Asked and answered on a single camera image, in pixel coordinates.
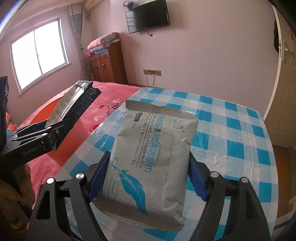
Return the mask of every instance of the window frame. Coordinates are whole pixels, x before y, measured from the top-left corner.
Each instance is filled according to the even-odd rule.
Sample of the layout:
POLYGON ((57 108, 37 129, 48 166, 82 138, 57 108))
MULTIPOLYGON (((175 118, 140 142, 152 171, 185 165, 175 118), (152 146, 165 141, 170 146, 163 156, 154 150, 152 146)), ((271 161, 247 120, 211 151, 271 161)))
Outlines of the window frame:
POLYGON ((19 89, 19 92, 20 94, 24 93, 25 91, 27 91, 30 87, 32 87, 34 84, 36 84, 37 82, 39 82, 40 80, 42 80, 43 78, 46 78, 47 76, 51 75, 52 73, 58 71, 59 69, 62 69, 68 65, 70 65, 71 63, 69 63, 69 60, 68 60, 68 56, 67 56, 67 53, 66 53, 66 48, 65 48, 65 43, 64 43, 64 38, 63 38, 63 33, 62 33, 62 23, 61 23, 61 19, 59 17, 57 18, 52 18, 52 19, 49 19, 47 21, 43 21, 42 23, 34 26, 33 28, 31 28, 30 30, 26 31, 24 34, 22 34, 20 37, 17 37, 15 38, 11 44, 10 44, 10 55, 11 55, 11 62, 12 62, 12 68, 13 68, 13 73, 14 73, 14 76, 15 76, 15 80, 16 80, 16 83, 17 83, 17 87, 19 89), (16 42, 17 40, 19 40, 20 38, 24 37, 25 35, 27 35, 28 33, 32 32, 32 31, 35 31, 36 29, 40 28, 40 27, 43 27, 49 23, 52 23, 52 22, 55 22, 55 21, 58 21, 58 28, 59 28, 59 39, 60 39, 60 42, 61 42, 61 47, 62 47, 62 52, 63 52, 63 56, 64 56, 64 60, 65 60, 65 63, 61 64, 60 66, 57 66, 56 68, 48 71, 47 73, 43 73, 42 72, 42 69, 41 69, 41 66, 40 66, 40 62, 39 62, 39 57, 38 57, 38 54, 37 54, 37 48, 36 48, 36 42, 35 42, 35 50, 36 50, 36 56, 37 56, 37 59, 38 59, 38 64, 39 64, 39 68, 40 68, 40 71, 41 71, 41 76, 38 77, 37 79, 35 79, 34 81, 32 81, 30 84, 28 84, 26 87, 24 87, 23 89, 21 88, 20 86, 20 83, 19 83, 19 80, 17 78, 17 74, 16 74, 16 71, 15 71, 15 64, 14 64, 14 60, 13 60, 13 54, 12 54, 12 44, 14 42, 16 42))

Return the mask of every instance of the window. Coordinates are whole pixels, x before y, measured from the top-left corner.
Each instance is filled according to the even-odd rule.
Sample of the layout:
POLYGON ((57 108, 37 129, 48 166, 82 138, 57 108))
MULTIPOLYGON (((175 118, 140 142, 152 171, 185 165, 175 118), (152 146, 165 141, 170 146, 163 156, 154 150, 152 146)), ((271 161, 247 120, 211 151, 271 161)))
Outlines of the window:
POLYGON ((67 65, 59 20, 43 25, 12 44, 12 58, 21 90, 67 65))

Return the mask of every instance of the wooden cabinet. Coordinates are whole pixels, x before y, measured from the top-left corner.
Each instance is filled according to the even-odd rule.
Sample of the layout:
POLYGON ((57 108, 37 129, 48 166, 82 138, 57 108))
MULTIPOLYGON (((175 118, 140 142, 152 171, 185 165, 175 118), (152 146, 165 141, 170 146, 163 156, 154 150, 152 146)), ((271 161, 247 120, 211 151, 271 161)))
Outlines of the wooden cabinet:
POLYGON ((120 42, 111 44, 104 52, 90 56, 89 63, 95 81, 128 83, 120 42))

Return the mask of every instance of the tv screen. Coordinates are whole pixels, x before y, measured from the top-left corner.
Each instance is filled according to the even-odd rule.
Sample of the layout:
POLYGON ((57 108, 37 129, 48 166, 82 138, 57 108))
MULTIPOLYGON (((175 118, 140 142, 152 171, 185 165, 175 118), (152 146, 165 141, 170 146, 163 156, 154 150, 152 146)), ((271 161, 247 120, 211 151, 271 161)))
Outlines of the tv screen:
POLYGON ((170 19, 166 1, 156 0, 127 11, 126 21, 130 34, 148 28, 168 26, 170 25, 170 19))

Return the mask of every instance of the gray curtain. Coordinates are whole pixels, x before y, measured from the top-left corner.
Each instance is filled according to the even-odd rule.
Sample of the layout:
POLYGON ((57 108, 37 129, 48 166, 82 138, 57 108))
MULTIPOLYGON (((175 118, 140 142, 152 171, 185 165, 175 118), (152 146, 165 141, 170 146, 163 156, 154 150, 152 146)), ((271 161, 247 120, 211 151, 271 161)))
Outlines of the gray curtain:
POLYGON ((78 47, 79 60, 83 69, 84 75, 91 80, 91 75, 88 70, 88 61, 83 52, 81 43, 82 34, 82 15, 83 15, 83 4, 75 4, 69 7, 69 21, 72 28, 72 32, 75 37, 75 41, 78 47))

